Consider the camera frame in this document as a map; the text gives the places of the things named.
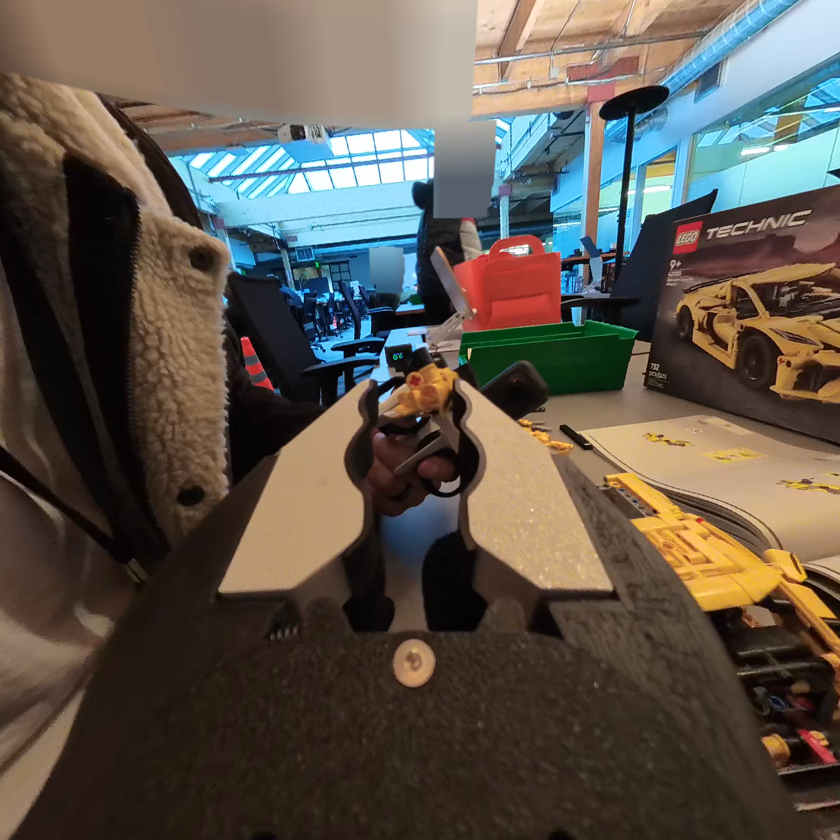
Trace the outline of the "pile of yellow brick pieces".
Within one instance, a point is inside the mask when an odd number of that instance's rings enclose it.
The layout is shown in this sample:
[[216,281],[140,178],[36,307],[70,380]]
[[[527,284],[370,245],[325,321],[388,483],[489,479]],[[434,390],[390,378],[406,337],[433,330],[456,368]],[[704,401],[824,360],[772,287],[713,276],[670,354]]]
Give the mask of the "pile of yellow brick pieces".
[[538,440],[541,445],[549,449],[552,455],[569,455],[574,450],[572,443],[554,439],[550,430],[545,426],[533,423],[525,418],[519,419],[518,425]]

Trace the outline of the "yellow brick toy car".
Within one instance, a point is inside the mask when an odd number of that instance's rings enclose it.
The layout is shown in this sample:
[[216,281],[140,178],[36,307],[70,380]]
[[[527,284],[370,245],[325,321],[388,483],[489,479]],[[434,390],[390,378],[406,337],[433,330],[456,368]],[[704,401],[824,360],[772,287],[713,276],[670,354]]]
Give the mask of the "yellow brick toy car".
[[838,834],[838,615],[792,554],[756,554],[635,474],[602,489],[711,620],[795,810]]

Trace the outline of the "orange traffic cone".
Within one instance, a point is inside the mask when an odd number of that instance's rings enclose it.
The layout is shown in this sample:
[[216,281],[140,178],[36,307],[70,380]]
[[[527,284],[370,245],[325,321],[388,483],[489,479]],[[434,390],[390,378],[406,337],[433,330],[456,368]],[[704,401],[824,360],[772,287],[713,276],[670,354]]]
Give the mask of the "orange traffic cone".
[[261,363],[250,338],[247,336],[241,337],[240,345],[243,354],[244,366],[251,384],[268,391],[275,392],[274,386],[268,377],[268,374]]

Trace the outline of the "person's white shirt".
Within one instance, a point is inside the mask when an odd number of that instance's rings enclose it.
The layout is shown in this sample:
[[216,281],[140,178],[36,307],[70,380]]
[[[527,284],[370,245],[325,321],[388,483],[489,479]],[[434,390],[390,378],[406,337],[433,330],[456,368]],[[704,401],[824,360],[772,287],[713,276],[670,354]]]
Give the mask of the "person's white shirt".
[[[1,439],[27,472],[100,529],[104,520],[36,384],[5,273],[1,285]],[[2,774],[81,690],[133,587],[78,525],[2,475]]]

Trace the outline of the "grey desk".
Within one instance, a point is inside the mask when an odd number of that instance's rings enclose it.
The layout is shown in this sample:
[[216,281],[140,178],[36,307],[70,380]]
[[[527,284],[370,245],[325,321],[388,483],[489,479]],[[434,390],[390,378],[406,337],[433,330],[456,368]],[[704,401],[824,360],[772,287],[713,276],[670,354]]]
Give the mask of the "grey desk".
[[[621,391],[553,395],[546,402],[545,412],[539,415],[551,427],[567,424],[577,431],[690,415],[714,415],[780,444],[805,448],[838,460],[838,447],[817,438],[648,390],[644,387],[644,373],[649,347],[649,343],[635,342]],[[424,557],[434,541],[456,530],[458,511],[456,497],[428,497],[419,507],[396,518],[381,520],[385,592],[395,605],[395,617],[390,625],[392,633],[426,628],[422,594]]]

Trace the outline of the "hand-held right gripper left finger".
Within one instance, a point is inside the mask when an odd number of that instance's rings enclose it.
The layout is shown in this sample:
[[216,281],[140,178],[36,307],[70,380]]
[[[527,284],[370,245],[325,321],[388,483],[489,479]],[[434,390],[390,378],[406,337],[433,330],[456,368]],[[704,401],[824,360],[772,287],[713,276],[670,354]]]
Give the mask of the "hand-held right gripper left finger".
[[302,615],[330,599],[359,632],[386,632],[395,608],[367,477],[379,414],[363,381],[282,448],[221,578],[225,600],[278,597]]

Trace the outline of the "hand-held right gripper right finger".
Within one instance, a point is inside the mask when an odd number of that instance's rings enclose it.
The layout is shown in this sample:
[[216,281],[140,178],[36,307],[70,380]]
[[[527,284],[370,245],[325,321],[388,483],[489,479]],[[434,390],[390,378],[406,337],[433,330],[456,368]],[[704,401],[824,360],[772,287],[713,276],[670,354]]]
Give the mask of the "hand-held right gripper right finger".
[[475,387],[452,393],[460,473],[453,531],[422,566],[430,632],[472,632],[499,602],[530,632],[559,632],[555,603],[616,596],[549,448]]

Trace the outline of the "black office chair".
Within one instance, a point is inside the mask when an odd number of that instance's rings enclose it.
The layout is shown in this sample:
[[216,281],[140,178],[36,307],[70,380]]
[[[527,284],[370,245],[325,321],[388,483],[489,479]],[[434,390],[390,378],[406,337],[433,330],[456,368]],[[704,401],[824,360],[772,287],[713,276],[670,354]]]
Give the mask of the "black office chair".
[[227,289],[244,336],[252,342],[274,386],[289,400],[329,407],[339,398],[340,378],[349,392],[357,371],[379,363],[385,342],[376,337],[336,343],[334,348],[343,353],[340,359],[317,358],[275,283],[232,272]]
[[708,215],[717,196],[718,189],[714,188],[676,208],[647,216],[610,293],[565,297],[561,303],[562,320],[571,321],[574,308],[593,310],[597,319],[635,330],[637,340],[651,342],[658,303],[675,246],[677,223]]

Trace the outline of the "printed toy car box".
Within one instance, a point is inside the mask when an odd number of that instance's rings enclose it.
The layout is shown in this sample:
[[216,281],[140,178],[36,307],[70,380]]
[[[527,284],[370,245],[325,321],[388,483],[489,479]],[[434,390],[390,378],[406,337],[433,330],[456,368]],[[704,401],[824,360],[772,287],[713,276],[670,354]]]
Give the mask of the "printed toy car box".
[[645,386],[838,445],[839,187],[673,223]]

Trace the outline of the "person's left hand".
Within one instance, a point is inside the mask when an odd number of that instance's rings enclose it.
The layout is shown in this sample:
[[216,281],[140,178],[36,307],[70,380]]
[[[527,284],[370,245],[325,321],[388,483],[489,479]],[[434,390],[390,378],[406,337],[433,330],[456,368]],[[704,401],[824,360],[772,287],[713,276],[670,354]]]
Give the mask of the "person's left hand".
[[424,481],[437,490],[456,480],[455,466],[447,458],[432,456],[412,471],[397,475],[396,469],[414,453],[414,438],[385,435],[374,431],[371,437],[373,464],[366,477],[374,512],[397,518],[419,507],[428,496]]

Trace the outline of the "black floor lamp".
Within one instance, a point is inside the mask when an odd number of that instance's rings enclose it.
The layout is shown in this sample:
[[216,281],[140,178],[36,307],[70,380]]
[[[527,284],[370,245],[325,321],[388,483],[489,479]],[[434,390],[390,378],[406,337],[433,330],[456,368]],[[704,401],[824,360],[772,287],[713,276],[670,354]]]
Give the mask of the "black floor lamp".
[[613,287],[616,285],[623,271],[624,246],[627,230],[627,211],[629,204],[629,186],[633,169],[633,155],[635,143],[636,120],[639,115],[645,115],[662,106],[669,97],[669,88],[664,85],[639,87],[619,94],[607,100],[599,109],[599,117],[604,123],[624,121],[625,141],[623,152],[623,168],[621,191],[617,212],[616,247],[614,257]]

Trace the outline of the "ceiling air duct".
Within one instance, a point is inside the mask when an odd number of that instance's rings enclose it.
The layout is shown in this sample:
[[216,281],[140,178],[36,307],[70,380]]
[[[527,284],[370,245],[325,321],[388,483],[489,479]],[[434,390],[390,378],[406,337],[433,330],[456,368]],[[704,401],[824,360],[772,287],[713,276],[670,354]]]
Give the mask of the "ceiling air duct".
[[693,46],[677,62],[675,68],[659,82],[660,85],[668,89],[670,97],[675,96],[798,3],[798,1],[743,2]]

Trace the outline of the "row of black office chairs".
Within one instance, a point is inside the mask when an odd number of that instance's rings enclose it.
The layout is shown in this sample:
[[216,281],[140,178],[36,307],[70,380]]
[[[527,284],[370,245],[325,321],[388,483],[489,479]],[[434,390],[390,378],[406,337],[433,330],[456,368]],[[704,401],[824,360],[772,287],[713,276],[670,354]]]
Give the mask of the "row of black office chairs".
[[325,340],[349,328],[353,328],[353,336],[359,339],[365,319],[371,320],[374,338],[391,329],[388,324],[396,310],[375,306],[366,288],[356,290],[346,280],[326,281],[322,277],[311,278],[308,283],[301,291],[302,305],[297,316],[310,342]]

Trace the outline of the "green plastic bin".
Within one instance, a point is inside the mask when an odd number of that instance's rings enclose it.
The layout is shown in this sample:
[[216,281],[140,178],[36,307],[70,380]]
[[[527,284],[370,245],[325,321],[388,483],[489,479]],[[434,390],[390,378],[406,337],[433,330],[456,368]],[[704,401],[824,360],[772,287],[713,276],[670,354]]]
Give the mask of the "green plastic bin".
[[637,332],[587,321],[465,332],[458,357],[480,385],[520,361],[530,362],[552,395],[623,389]]

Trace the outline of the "yellow brick side assembly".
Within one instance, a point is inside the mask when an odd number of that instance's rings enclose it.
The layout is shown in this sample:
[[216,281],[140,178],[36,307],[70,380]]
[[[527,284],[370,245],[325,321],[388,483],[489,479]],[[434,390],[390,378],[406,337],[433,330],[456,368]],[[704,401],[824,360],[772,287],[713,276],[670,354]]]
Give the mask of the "yellow brick side assembly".
[[404,383],[398,385],[386,399],[394,394],[423,394],[428,399],[428,412],[421,417],[428,417],[448,408],[458,378],[456,371],[431,363],[407,374]]

